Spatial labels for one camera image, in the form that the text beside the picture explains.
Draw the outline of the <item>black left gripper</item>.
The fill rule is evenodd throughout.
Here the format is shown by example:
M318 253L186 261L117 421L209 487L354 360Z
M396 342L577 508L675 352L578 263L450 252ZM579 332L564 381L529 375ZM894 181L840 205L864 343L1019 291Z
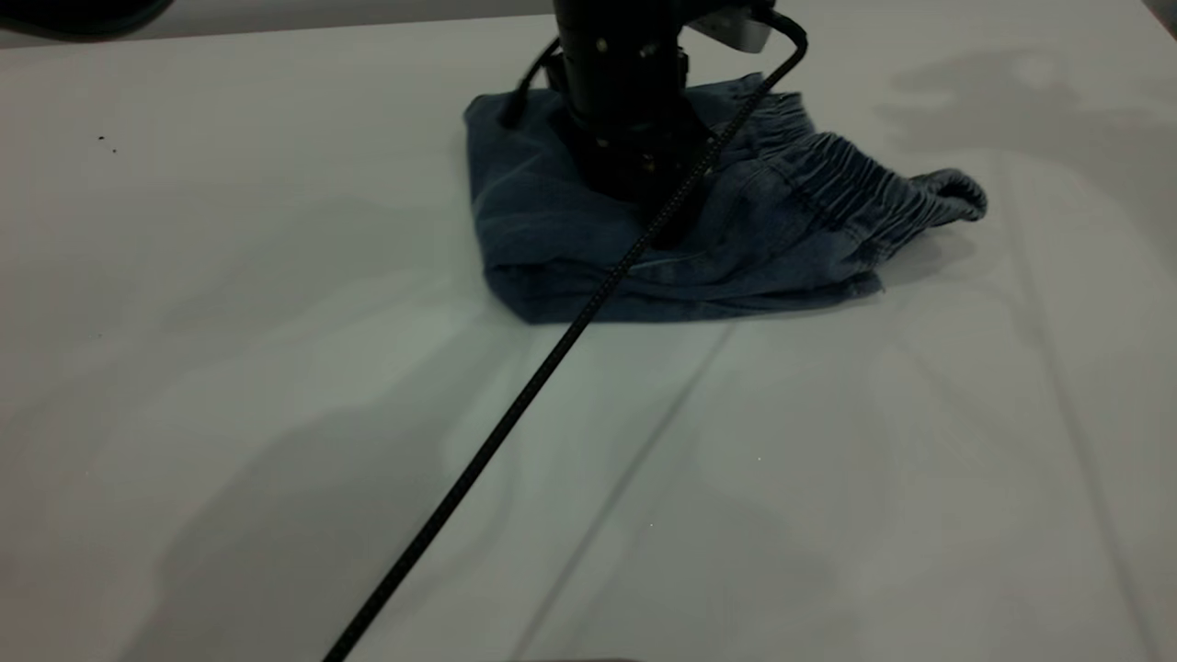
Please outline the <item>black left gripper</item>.
M685 95L657 108L649 123L611 124L577 110L568 91L563 92L563 146L577 174L588 188L644 208L649 229L681 180L701 158L714 131L703 124ZM663 221L647 244L650 250L676 250L689 239L707 200L705 183L694 184L680 206Z

